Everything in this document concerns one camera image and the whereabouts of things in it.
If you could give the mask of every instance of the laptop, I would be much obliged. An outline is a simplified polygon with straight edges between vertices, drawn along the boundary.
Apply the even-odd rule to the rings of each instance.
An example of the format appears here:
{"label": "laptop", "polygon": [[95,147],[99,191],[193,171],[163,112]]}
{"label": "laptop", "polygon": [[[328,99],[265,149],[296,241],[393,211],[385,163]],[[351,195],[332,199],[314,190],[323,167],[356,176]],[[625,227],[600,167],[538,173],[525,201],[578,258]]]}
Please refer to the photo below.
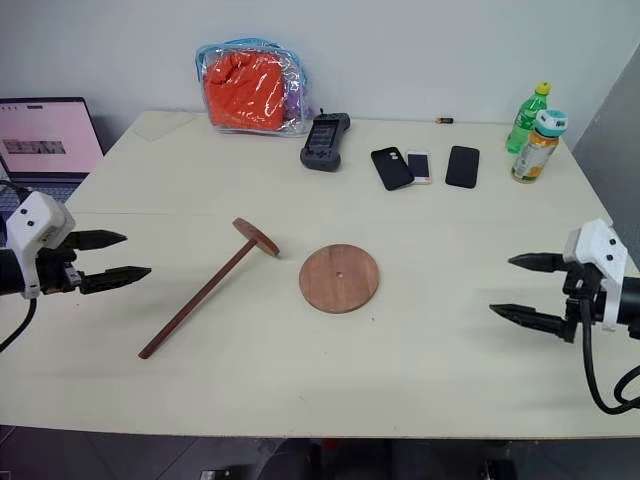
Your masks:
{"label": "laptop", "polygon": [[[64,203],[102,158],[83,98],[0,99],[0,178]],[[0,185],[2,219],[17,207]]]}

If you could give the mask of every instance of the bottle label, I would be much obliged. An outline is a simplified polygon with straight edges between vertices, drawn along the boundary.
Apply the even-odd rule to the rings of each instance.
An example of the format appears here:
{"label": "bottle label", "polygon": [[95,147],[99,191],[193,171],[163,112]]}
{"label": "bottle label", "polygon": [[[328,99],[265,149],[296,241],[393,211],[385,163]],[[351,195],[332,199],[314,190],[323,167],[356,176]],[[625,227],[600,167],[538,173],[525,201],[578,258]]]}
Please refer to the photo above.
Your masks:
{"label": "bottle label", "polygon": [[556,145],[527,143],[513,165],[513,174],[520,179],[535,180],[555,149]]}
{"label": "bottle label", "polygon": [[533,110],[521,110],[516,117],[516,125],[525,130],[533,130],[533,122],[536,119],[536,113]]}

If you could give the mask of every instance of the wooden stick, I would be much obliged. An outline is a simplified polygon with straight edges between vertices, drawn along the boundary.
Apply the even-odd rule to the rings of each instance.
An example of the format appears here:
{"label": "wooden stick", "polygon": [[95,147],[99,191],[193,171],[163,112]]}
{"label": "wooden stick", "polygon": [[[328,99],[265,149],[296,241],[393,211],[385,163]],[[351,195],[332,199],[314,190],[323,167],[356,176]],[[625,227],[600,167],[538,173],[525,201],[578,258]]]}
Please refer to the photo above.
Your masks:
{"label": "wooden stick", "polygon": [[198,304],[204,300],[204,298],[209,294],[213,288],[220,283],[220,280],[224,278],[224,276],[231,271],[236,264],[242,260],[253,247],[258,244],[255,238],[250,238],[244,246],[238,250],[231,260],[224,264],[224,266],[216,273],[211,280],[207,282],[207,284],[200,289],[198,293],[196,293],[191,300],[187,302],[187,304],[180,309],[178,313],[171,319],[169,323],[167,323],[162,330],[158,332],[158,334],[153,337],[153,339],[147,344],[146,347],[142,349],[142,351],[138,354],[138,356],[142,359],[149,358],[153,352],[155,352],[158,347],[164,342],[169,335],[173,333],[173,331],[178,328],[178,326],[187,318],[187,316],[195,309]]}

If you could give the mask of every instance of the clear plastic bag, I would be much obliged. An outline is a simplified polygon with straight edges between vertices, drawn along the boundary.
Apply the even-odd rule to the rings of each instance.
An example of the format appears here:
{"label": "clear plastic bag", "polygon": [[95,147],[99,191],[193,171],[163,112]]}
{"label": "clear plastic bag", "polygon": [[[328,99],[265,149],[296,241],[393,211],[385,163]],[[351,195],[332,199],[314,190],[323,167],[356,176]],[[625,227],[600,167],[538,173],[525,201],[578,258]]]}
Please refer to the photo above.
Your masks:
{"label": "clear plastic bag", "polygon": [[215,127],[281,136],[309,131],[307,76],[292,51],[244,38],[200,47],[195,61]]}

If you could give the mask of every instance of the laptop keyboard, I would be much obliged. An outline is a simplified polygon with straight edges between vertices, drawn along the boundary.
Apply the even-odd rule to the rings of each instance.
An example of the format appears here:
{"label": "laptop keyboard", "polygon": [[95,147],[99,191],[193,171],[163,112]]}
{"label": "laptop keyboard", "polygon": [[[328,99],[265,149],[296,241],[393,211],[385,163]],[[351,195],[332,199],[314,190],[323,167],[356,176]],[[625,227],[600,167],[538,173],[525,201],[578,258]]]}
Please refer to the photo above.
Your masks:
{"label": "laptop keyboard", "polygon": [[[76,189],[76,185],[69,187],[36,187],[35,190],[46,193],[47,195],[51,195],[56,202],[65,203],[71,194]],[[0,192],[0,213],[5,218],[8,218],[16,208],[18,208],[18,196],[16,193],[10,188],[5,187],[4,190]]]}

